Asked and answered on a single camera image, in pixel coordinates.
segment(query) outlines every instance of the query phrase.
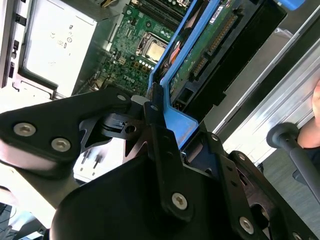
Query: black handle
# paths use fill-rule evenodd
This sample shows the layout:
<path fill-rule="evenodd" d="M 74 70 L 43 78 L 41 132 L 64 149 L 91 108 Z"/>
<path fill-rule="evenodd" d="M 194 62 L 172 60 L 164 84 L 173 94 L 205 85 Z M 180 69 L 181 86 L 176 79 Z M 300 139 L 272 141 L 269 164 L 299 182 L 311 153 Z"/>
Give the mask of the black handle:
<path fill-rule="evenodd" d="M 285 122 L 274 126 L 268 132 L 266 141 L 272 148 L 281 148 L 288 153 L 296 169 L 320 204 L 320 174 L 305 150 L 297 143 L 298 135 L 299 129 L 297 126 Z"/>
<path fill-rule="evenodd" d="M 289 154 L 296 169 L 300 172 L 315 199 L 320 204 L 320 175 L 306 152 L 288 133 L 281 134 L 278 137 L 278 142 L 279 146 Z"/>

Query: motherboard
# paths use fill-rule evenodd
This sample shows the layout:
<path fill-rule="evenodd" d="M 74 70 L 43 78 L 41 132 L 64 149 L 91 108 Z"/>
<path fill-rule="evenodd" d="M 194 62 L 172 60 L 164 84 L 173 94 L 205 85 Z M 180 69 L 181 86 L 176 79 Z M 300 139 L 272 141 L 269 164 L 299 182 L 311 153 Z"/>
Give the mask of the motherboard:
<path fill-rule="evenodd" d="M 164 53 L 188 4 L 188 0 L 147 0 L 127 5 L 101 63 L 96 86 L 99 89 L 116 86 L 132 95 L 145 96 L 149 74 Z"/>

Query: floor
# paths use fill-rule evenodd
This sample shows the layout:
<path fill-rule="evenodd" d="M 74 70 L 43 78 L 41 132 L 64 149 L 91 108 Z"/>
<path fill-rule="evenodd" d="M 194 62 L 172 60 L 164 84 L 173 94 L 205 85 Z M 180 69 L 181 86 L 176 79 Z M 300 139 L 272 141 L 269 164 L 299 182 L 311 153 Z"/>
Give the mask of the floor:
<path fill-rule="evenodd" d="M 288 155 L 277 150 L 263 167 L 264 176 L 320 239 L 320 205 L 307 186 L 293 179 L 296 168 Z"/>

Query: cpu socket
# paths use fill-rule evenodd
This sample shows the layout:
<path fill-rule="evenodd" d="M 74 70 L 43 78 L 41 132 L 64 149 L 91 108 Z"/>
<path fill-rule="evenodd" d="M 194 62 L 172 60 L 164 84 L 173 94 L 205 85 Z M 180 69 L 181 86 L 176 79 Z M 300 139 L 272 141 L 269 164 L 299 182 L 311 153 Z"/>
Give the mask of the cpu socket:
<path fill-rule="evenodd" d="M 168 43 L 151 32 L 145 32 L 135 54 L 157 63 L 165 52 Z"/>

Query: silver screw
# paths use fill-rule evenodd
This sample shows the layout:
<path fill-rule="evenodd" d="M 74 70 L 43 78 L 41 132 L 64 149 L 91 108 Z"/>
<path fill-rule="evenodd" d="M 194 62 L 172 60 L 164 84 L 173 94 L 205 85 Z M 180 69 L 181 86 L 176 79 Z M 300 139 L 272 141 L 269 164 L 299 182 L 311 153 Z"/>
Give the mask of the silver screw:
<path fill-rule="evenodd" d="M 248 234 L 254 234 L 254 226 L 252 226 L 251 222 L 244 216 L 240 217 L 239 219 L 241 227 L 248 233 Z"/>
<path fill-rule="evenodd" d="M 120 100 L 122 100 L 122 101 L 125 101 L 126 100 L 126 98 L 124 97 L 124 96 L 122 96 L 122 95 L 117 95 L 117 97 L 118 97 L 118 99 L 120 99 Z"/>
<path fill-rule="evenodd" d="M 21 122 L 13 127 L 15 134 L 23 137 L 30 137 L 37 131 L 35 126 L 30 123 Z"/>
<path fill-rule="evenodd" d="M 212 134 L 211 137 L 213 140 L 218 141 L 218 138 L 216 137 L 216 135 Z"/>
<path fill-rule="evenodd" d="M 153 110 L 158 111 L 158 108 L 157 108 L 155 105 L 151 105 L 151 108 L 152 108 Z"/>
<path fill-rule="evenodd" d="M 188 206 L 187 199 L 181 193 L 175 192 L 171 199 L 173 204 L 180 210 L 185 210 Z"/>
<path fill-rule="evenodd" d="M 58 137 L 51 142 L 51 146 L 58 152 L 66 152 L 71 148 L 71 144 L 67 139 Z"/>
<path fill-rule="evenodd" d="M 241 160 L 243 160 L 243 161 L 246 160 L 246 157 L 245 157 L 243 154 L 239 153 L 238 156 L 239 156 L 239 158 L 240 158 Z"/>
<path fill-rule="evenodd" d="M 300 237 L 300 235 L 298 233 L 293 232 L 292 235 L 293 235 L 295 240 L 302 240 L 302 238 Z"/>

